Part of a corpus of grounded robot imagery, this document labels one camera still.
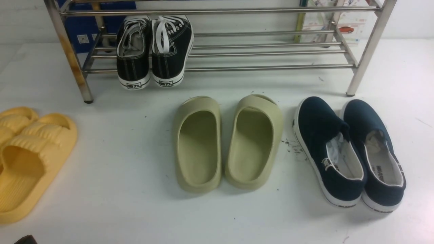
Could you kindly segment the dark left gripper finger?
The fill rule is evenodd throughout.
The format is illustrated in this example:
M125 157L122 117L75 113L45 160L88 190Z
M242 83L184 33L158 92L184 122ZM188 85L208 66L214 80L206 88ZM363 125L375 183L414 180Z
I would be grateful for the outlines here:
M26 235L17 240L14 244L38 244L33 235Z

